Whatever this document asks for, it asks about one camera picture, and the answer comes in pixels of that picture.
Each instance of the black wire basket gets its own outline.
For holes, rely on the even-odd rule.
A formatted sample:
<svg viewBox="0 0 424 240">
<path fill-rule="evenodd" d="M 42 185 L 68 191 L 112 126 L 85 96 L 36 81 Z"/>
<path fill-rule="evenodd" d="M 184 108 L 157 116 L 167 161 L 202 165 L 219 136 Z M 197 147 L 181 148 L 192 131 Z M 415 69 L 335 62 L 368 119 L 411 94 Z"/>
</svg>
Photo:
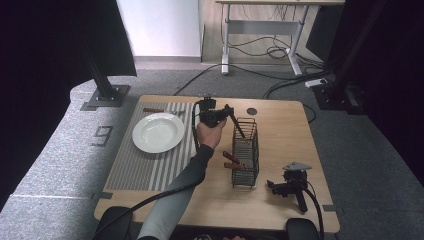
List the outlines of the black wire basket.
<svg viewBox="0 0 424 240">
<path fill-rule="evenodd" d="M 242 134 L 234 126 L 233 156 L 240 161 L 240 168 L 232 169 L 231 182 L 233 187 L 256 185 L 259 174 L 258 129 L 254 118 L 237 118 Z"/>
</svg>

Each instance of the forearm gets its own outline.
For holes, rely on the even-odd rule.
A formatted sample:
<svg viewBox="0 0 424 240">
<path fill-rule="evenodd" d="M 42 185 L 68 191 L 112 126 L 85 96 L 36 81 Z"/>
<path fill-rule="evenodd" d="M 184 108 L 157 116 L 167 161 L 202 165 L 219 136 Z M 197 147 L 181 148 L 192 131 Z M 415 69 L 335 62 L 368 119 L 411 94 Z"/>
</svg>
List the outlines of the forearm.
<svg viewBox="0 0 424 240">
<path fill-rule="evenodd" d="M 165 191 L 179 188 L 198 181 L 204 177 L 209 159 L 213 155 L 213 149 L 201 145 L 199 152 L 194 156 L 186 168 L 176 177 Z M 193 195 L 194 187 L 171 196 L 159 199 L 146 221 L 143 223 L 138 238 L 153 236 L 157 239 L 169 239 L 175 226 L 180 221 L 185 209 Z"/>
</svg>

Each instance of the gray carpet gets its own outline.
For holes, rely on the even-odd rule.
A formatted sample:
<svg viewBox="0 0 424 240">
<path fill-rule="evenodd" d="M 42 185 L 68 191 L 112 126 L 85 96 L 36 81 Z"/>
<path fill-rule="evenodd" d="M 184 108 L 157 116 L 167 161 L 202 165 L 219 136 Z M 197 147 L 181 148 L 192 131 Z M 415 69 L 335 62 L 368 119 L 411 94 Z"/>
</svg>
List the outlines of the gray carpet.
<svg viewBox="0 0 424 240">
<path fill-rule="evenodd" d="M 110 77 L 113 84 L 131 86 L 123 106 L 92 112 L 80 108 L 94 82 L 74 88 L 61 124 L 0 213 L 0 239 L 90 239 L 98 224 L 93 212 L 99 194 L 139 97 L 173 95 L 200 72 L 140 70 L 137 78 Z M 225 77 L 216 68 L 180 95 L 257 99 L 277 82 L 240 70 Z M 424 238 L 424 189 L 367 116 L 321 111 L 303 84 L 279 89 L 270 98 L 298 100 L 316 111 L 310 128 L 341 225 L 326 239 Z M 312 112 L 305 111 L 311 119 Z M 104 146 L 106 139 L 94 136 L 99 126 L 112 127 Z M 134 238 L 139 227 L 133 225 Z"/>
</svg>

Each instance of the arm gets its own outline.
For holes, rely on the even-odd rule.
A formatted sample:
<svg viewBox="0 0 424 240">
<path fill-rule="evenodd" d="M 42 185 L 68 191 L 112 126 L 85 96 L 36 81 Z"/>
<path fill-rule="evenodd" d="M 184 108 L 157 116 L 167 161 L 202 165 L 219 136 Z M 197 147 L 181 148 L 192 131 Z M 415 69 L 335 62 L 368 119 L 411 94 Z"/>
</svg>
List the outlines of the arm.
<svg viewBox="0 0 424 240">
<path fill-rule="evenodd" d="M 225 123 L 226 120 L 221 121 L 215 128 L 208 128 L 203 123 L 197 126 L 197 135 L 201 144 L 199 151 L 178 177 L 165 188 L 165 191 L 185 186 L 204 177 L 208 161 L 221 140 Z M 193 191 L 194 187 L 159 199 L 143 223 L 138 239 L 169 239 L 183 216 Z"/>
</svg>

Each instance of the striped placemat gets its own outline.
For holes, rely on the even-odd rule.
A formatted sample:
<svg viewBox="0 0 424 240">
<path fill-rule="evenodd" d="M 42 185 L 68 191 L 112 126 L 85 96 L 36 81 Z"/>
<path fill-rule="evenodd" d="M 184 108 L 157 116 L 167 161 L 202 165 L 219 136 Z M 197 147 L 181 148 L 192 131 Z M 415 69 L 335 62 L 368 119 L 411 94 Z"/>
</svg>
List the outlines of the striped placemat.
<svg viewBox="0 0 424 240">
<path fill-rule="evenodd" d="M 178 176 L 196 153 L 191 132 L 191 110 L 194 103 L 139 102 L 131 118 L 127 132 L 115 159 L 105 189 L 162 191 Z M 183 121 L 185 132 L 181 142 L 163 153 L 146 153 L 138 149 L 132 132 L 144 117 L 153 114 L 143 108 L 158 108 L 166 111 L 185 110 L 178 115 Z"/>
</svg>

